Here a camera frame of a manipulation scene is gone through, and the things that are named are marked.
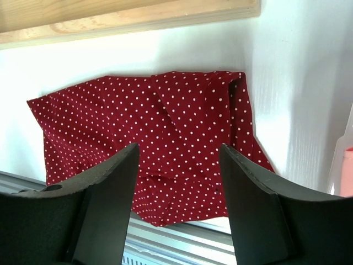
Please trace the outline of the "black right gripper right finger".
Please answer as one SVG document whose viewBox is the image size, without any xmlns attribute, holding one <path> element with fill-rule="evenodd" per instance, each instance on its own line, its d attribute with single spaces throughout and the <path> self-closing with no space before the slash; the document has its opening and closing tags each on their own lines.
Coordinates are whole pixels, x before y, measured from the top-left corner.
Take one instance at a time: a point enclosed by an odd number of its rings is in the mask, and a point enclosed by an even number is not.
<svg viewBox="0 0 353 265">
<path fill-rule="evenodd" d="M 293 183 L 228 145 L 220 168 L 238 264 L 352 263 L 352 198 Z"/>
</svg>

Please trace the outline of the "salmon pink garment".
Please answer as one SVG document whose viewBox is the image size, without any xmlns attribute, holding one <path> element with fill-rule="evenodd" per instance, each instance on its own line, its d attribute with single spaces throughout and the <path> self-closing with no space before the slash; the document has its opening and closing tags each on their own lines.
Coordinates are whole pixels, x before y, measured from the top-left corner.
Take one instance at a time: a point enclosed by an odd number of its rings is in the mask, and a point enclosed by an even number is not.
<svg viewBox="0 0 353 265">
<path fill-rule="evenodd" d="M 352 147 L 344 151 L 341 168 L 340 196 L 351 197 L 353 194 L 353 162 Z"/>
</svg>

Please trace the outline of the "dark red dotted garment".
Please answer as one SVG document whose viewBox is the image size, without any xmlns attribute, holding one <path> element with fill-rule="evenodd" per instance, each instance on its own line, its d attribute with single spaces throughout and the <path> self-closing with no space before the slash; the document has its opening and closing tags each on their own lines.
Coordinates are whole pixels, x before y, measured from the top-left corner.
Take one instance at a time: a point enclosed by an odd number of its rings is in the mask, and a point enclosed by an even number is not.
<svg viewBox="0 0 353 265">
<path fill-rule="evenodd" d="M 226 217 L 219 150 L 271 169 L 253 134 L 243 72 L 104 76 L 28 100 L 43 132 L 46 183 L 140 148 L 132 210 L 154 226 Z"/>
</svg>

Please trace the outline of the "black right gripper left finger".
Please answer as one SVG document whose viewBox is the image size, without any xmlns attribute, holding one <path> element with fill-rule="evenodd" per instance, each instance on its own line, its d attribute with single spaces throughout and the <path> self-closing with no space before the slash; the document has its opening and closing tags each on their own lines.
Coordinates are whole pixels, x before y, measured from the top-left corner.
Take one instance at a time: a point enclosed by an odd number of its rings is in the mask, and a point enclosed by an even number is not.
<svg viewBox="0 0 353 265">
<path fill-rule="evenodd" d="M 139 146 L 43 190 L 1 194 L 2 264 L 121 264 Z"/>
</svg>

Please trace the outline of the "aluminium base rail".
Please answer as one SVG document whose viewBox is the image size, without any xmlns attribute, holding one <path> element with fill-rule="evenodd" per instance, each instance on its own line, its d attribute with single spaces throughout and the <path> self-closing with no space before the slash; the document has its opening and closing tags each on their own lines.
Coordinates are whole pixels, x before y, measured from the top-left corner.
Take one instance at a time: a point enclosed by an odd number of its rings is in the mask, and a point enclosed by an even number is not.
<svg viewBox="0 0 353 265">
<path fill-rule="evenodd" d="M 236 264 L 225 218 L 153 227 L 130 215 L 124 253 L 143 264 Z"/>
</svg>

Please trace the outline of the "wooden clothes rack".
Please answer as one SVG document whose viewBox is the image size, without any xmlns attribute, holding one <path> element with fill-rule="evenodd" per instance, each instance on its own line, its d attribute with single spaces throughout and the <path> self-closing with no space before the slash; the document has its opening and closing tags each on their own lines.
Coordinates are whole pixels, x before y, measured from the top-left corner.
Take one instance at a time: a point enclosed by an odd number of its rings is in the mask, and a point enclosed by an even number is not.
<svg viewBox="0 0 353 265">
<path fill-rule="evenodd" d="M 260 1 L 1 1 L 1 49 L 258 17 Z"/>
</svg>

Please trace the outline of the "white plastic laundry basket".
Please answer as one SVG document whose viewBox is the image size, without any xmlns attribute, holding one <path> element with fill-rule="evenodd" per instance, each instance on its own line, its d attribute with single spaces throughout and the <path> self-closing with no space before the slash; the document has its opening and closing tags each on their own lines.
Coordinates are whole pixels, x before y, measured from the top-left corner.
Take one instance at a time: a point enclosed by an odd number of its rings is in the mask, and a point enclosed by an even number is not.
<svg viewBox="0 0 353 265">
<path fill-rule="evenodd" d="M 352 147 L 352 108 L 350 110 L 350 115 L 347 121 L 345 133 L 336 142 L 328 184 L 328 191 L 331 195 L 340 196 L 341 168 L 344 157 L 344 151 L 349 147 Z"/>
</svg>

